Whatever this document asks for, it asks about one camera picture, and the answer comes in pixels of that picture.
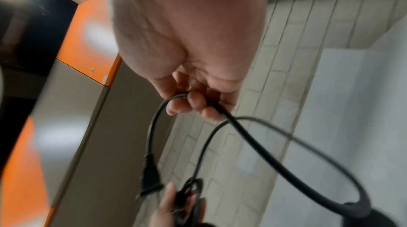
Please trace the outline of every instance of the thin black cable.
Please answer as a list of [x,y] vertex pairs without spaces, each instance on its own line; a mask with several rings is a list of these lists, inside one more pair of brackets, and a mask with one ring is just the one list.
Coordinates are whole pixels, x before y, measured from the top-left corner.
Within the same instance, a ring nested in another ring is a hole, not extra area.
[[[148,143],[148,152],[151,153],[152,151],[152,139],[153,139],[153,134],[152,132],[154,131],[155,125],[157,123],[157,118],[162,112],[162,110],[165,108],[165,106],[171,101],[172,99],[175,98],[180,98],[180,97],[186,97],[188,93],[182,93],[178,94],[170,99],[165,100],[161,105],[160,108],[158,109],[157,113],[155,114],[149,130],[148,130],[148,138],[147,138],[147,143]],[[321,206],[327,208],[330,211],[333,211],[337,214],[340,214],[342,216],[346,217],[351,217],[351,218],[362,218],[368,215],[371,211],[371,202],[370,199],[364,190],[364,188],[359,184],[359,182],[356,180],[356,178],[349,172],[347,171],[343,166],[341,166],[339,163],[337,163],[335,160],[330,158],[329,156],[323,154],[321,151],[316,149],[315,147],[307,144],[303,140],[300,140],[294,136],[292,136],[290,133],[266,122],[261,119],[253,118],[253,117],[248,117],[248,116],[242,116],[242,117],[234,117],[232,116],[226,109],[224,109],[221,105],[215,102],[208,101],[208,105],[213,106],[220,114],[224,115],[226,117],[226,121],[222,122],[219,124],[215,129],[211,132],[209,135],[208,139],[206,140],[203,149],[201,151],[201,154],[198,159],[198,163],[196,165],[194,175],[192,177],[192,183],[195,182],[196,177],[198,175],[199,169],[202,164],[202,160],[204,157],[204,153],[212,140],[213,136],[216,134],[220,128],[225,126],[226,124],[231,124],[236,131],[249,143],[249,145],[268,163],[270,166],[272,166],[276,172],[278,172],[284,179],[286,179],[289,183],[291,183],[294,187],[296,187],[299,191],[301,191],[304,195],[315,201],[316,203],[320,204]],[[243,128],[243,126],[237,121],[237,120],[251,120],[257,123],[260,123],[264,126],[269,127],[270,129],[280,133],[283,136],[286,136],[290,140],[293,140],[294,142],[298,143],[302,147],[308,149],[309,151],[315,153],[316,155],[320,156],[323,158],[325,161],[330,163],[332,166],[334,166],[337,170],[339,170],[342,174],[344,174],[351,182],[356,186],[359,192],[359,201],[354,203],[354,204],[340,204],[335,201],[332,201],[323,195],[319,194],[317,191],[309,187],[307,184],[305,184],[303,181],[298,179],[294,174],[292,174],[287,168],[285,168],[277,159],[275,159],[262,145],[260,145],[247,131],[246,129]]]

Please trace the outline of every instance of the floor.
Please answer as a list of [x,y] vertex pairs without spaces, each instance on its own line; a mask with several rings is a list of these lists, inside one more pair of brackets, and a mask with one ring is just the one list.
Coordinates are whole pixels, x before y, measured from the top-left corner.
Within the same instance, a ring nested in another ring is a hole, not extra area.
[[[269,0],[265,35],[243,85],[235,115],[253,115],[292,131],[322,49],[363,49],[407,13],[407,0]],[[180,115],[159,160],[164,183],[181,187],[216,122]],[[281,136],[244,122],[276,158],[288,146]],[[257,226],[275,172],[230,128],[215,136],[199,174],[205,183],[205,221],[217,227]],[[146,201],[134,226],[147,226],[156,198]]]

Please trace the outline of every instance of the skin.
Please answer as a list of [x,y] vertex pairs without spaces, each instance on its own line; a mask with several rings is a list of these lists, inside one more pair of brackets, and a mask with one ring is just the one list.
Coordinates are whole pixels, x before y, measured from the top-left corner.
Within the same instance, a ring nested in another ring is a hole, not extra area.
[[[171,216],[171,210],[174,206],[175,197],[176,197],[176,188],[174,183],[169,183],[165,195],[161,201],[159,209],[153,214],[150,219],[149,227],[173,227],[174,219]],[[186,212],[187,215],[191,212],[193,205],[196,202],[196,196],[192,196],[187,200]],[[205,199],[201,200],[201,210],[198,218],[198,223],[203,222],[206,210],[206,201]]]
[[107,0],[120,55],[173,100],[169,115],[195,110],[221,120],[209,97],[232,111],[259,45],[267,0]]

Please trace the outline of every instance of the black cable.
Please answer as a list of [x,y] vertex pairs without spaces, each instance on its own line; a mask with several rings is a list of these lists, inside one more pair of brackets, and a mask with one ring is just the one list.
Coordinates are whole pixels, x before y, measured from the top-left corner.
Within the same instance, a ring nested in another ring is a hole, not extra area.
[[[175,98],[185,98],[187,97],[188,93],[182,93],[178,94],[176,96],[173,96],[172,98],[164,100],[164,102],[160,105],[157,113],[155,114],[149,130],[148,130],[148,136],[147,136],[147,153],[151,154],[152,152],[152,140],[153,140],[153,132],[158,120],[158,116],[160,113],[163,111],[165,106],[173,99]],[[248,116],[241,116],[241,117],[234,117],[232,116],[226,109],[224,109],[221,105],[219,105],[216,102],[212,101],[207,101],[208,105],[214,107],[220,114],[224,115],[226,117],[226,121],[222,122],[219,124],[215,129],[211,132],[209,135],[207,141],[205,142],[203,149],[201,151],[201,154],[198,159],[198,163],[196,165],[192,181],[191,183],[194,183],[196,180],[196,177],[198,175],[199,169],[202,164],[202,160],[205,154],[205,151],[212,140],[213,136],[216,134],[220,128],[225,126],[226,124],[231,124],[236,131],[249,143],[249,145],[268,163],[270,166],[272,166],[276,172],[278,172],[284,179],[286,179],[289,183],[291,183],[294,187],[296,187],[299,191],[301,191],[304,195],[318,203],[319,205],[325,207],[326,209],[340,214],[345,217],[350,217],[350,218],[362,218],[367,216],[370,211],[371,211],[371,202],[370,199],[364,190],[364,188],[359,184],[359,182],[356,180],[356,178],[348,171],[346,170],[343,166],[341,166],[339,163],[337,163],[335,160],[330,158],[329,156],[323,154],[321,151],[316,149],[315,147],[307,144],[303,140],[300,140],[290,133],[266,122],[261,119],[257,119],[254,117],[248,117]],[[325,161],[330,163],[332,166],[334,166],[337,170],[339,170],[343,175],[345,175],[357,188],[359,192],[359,201],[356,203],[352,204],[340,204],[335,201],[332,201],[325,196],[319,194],[317,191],[309,187],[307,184],[305,184],[303,181],[298,179],[293,173],[291,173],[287,168],[285,168],[277,159],[275,159],[262,145],[260,145],[247,131],[246,129],[243,128],[243,126],[237,121],[237,120],[251,120],[257,123],[260,123],[264,126],[267,126],[268,128],[278,132],[279,134],[286,136],[290,140],[293,140],[297,144],[301,145],[302,147],[308,149],[309,151],[315,153],[316,155],[320,156],[323,158]]]

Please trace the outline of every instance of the black connector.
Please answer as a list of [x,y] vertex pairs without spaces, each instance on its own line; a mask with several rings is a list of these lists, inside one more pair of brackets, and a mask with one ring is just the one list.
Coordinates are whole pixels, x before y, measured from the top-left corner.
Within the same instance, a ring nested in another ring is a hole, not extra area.
[[144,170],[141,188],[142,191],[140,193],[140,197],[145,197],[152,193],[160,192],[164,189],[157,166],[154,163],[153,154],[147,154],[144,156]]

